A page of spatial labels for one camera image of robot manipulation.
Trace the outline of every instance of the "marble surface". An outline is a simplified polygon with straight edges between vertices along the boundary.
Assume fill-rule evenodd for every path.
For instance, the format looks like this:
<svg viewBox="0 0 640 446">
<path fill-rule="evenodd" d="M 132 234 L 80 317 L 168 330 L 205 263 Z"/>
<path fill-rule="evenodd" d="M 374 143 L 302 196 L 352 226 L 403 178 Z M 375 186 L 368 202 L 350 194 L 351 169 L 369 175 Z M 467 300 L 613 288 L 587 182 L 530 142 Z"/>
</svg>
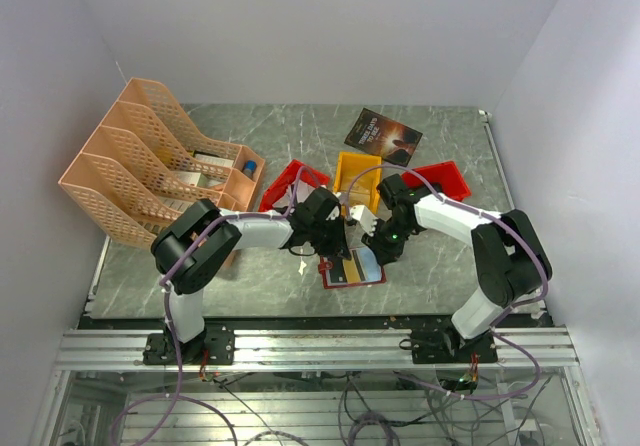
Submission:
<svg viewBox="0 0 640 446">
<path fill-rule="evenodd" d="M 454 160 L 472 191 L 466 202 L 494 211 L 509 209 L 485 124 L 477 109 L 366 107 L 424 133 L 410 166 Z M 333 178 L 338 153 L 355 151 L 343 141 L 362 108 L 363 105 L 185 106 L 206 135 L 246 144 L 267 159 L 258 198 L 292 159 Z M 349 236 L 353 246 L 359 244 L 360 231 L 350 231 Z M 401 260 L 385 267 L 385 284 L 325 290 L 317 271 L 317 257 L 302 261 L 306 263 L 303 270 L 301 258 L 286 251 L 240 252 L 233 265 L 219 272 L 205 289 L 205 316 L 450 314 L 464 304 L 477 286 L 470 248 L 434 231 L 410 239 Z M 92 316 L 161 317 L 162 298 L 157 279 L 148 251 L 111 243 Z"/>
</svg>

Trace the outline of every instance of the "red plastic bin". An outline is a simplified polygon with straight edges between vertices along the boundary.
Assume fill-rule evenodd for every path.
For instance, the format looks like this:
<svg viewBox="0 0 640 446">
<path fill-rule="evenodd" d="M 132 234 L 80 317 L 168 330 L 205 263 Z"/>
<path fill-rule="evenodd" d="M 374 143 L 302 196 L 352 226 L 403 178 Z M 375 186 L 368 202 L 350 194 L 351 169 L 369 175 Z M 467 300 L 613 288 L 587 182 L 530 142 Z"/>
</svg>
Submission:
<svg viewBox="0 0 640 446">
<path fill-rule="evenodd" d="M 284 171 L 280 173 L 280 176 L 278 176 L 278 178 L 271 184 L 271 186 L 269 186 L 269 188 L 267 188 L 267 190 L 262 195 L 262 199 L 260 200 L 260 208 L 258 209 L 259 212 L 264 213 L 265 211 L 273 209 L 273 203 L 284 196 L 289 185 L 295 181 L 298 170 L 302 166 L 305 166 L 313 171 L 313 174 L 316 176 L 316 178 L 318 178 L 318 181 L 320 181 L 320 186 L 326 186 L 329 184 L 329 176 L 307 166 L 297 159 L 294 159 L 287 165 L 286 168 L 284 168 Z M 315 180 L 308 171 L 302 172 L 302 174 L 300 175 L 300 181 L 304 181 L 305 183 L 314 187 L 319 186 L 315 183 Z"/>
<path fill-rule="evenodd" d="M 444 163 L 431 164 L 414 168 L 413 171 L 418 173 L 430 183 L 438 183 L 442 186 L 442 192 L 456 201 L 462 201 L 464 198 L 471 196 L 471 190 L 453 161 L 445 161 Z M 423 183 L 411 173 L 404 173 L 402 179 L 410 188 L 417 188 Z"/>
</svg>

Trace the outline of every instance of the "robotic arm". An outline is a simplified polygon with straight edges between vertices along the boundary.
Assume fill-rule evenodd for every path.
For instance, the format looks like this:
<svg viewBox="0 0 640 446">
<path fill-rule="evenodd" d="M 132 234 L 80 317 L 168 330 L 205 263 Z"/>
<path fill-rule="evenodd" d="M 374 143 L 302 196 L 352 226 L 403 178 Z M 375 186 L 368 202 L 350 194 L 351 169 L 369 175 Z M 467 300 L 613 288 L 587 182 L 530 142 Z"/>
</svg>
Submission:
<svg viewBox="0 0 640 446">
<path fill-rule="evenodd" d="M 425 229 L 435 229 L 473 248 L 478 288 L 451 318 L 462 338 L 484 333 L 505 308 L 540 286 L 540 275 L 529 256 L 492 221 L 462 211 L 426 188 L 410 190 L 397 174 L 384 179 L 378 191 L 392 212 L 388 221 L 376 218 L 365 206 L 351 208 L 352 217 L 365 231 L 362 242 L 373 251 L 378 264 L 397 261 L 410 235 Z M 517 209 L 490 214 L 522 237 L 550 279 L 551 265 L 527 215 Z"/>
<path fill-rule="evenodd" d="M 381 266 L 397 261 L 409 237 L 426 229 L 438 230 L 473 247 L 479 286 L 452 317 L 455 334 L 463 340 L 487 331 L 505 308 L 540 286 L 538 272 L 527 254 L 488 219 L 443 203 L 426 188 L 410 190 L 399 175 L 384 179 L 378 191 L 392 212 L 389 220 L 377 218 L 365 206 L 355 206 L 350 213 L 364 229 L 362 241 Z M 272 220 L 265 220 L 264 215 L 248 217 L 220 210 L 207 199 L 197 201 L 151 246 L 158 270 L 166 274 L 212 221 L 234 214 L 237 219 L 228 219 L 213 229 L 171 280 L 170 307 L 185 362 L 197 361 L 207 347 L 203 289 L 232 251 L 249 247 L 290 249 L 309 242 L 321 256 L 350 259 L 339 200 L 328 190 L 317 188 L 287 218 L 272 212 Z M 526 214 L 518 210 L 492 214 L 518 232 L 550 278 L 551 266 Z M 167 342 L 170 335 L 165 333 L 165 346 Z M 168 361 L 166 354 L 145 353 L 147 364 Z"/>
<path fill-rule="evenodd" d="M 213 221 L 234 215 L 237 219 L 227 219 L 209 233 L 169 284 L 169 305 L 185 362 L 198 360 L 207 347 L 202 317 L 204 288 L 233 251 L 251 247 L 290 250 L 308 242 L 321 256 L 351 259 L 339 200 L 327 189 L 316 188 L 286 218 L 275 211 L 247 214 L 218 209 L 208 199 L 195 202 L 151 245 L 158 271 L 166 274 Z M 154 342 L 145 352 L 146 364 L 170 363 L 171 355 L 165 354 L 173 347 L 170 342 L 165 328 L 164 340 Z"/>
</svg>

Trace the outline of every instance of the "book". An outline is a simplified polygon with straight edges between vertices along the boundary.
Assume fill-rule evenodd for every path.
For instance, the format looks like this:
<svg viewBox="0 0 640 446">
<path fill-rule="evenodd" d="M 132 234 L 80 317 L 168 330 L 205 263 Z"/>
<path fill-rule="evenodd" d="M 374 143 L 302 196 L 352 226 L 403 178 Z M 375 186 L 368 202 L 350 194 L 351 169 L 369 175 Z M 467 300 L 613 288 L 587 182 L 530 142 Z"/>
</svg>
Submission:
<svg viewBox="0 0 640 446">
<path fill-rule="evenodd" d="M 365 108 L 344 143 L 391 164 L 407 166 L 421 138 L 421 132 Z"/>
</svg>

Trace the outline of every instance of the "white enclosure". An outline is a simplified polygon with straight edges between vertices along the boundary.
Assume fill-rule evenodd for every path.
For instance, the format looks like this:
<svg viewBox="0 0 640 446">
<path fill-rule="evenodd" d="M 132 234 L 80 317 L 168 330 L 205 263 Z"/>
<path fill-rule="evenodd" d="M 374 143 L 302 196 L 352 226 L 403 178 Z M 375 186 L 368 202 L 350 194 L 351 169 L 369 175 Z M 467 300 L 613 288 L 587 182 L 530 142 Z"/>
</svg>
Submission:
<svg viewBox="0 0 640 446">
<path fill-rule="evenodd" d="M 4 443 L 29 438 L 102 240 L 56 181 L 131 76 L 183 102 L 491 112 L 551 312 L 605 436 L 631 444 L 640 0 L 0 0 Z"/>
<path fill-rule="evenodd" d="M 182 101 L 492 108 L 557 0 L 85 1 Z"/>
</svg>

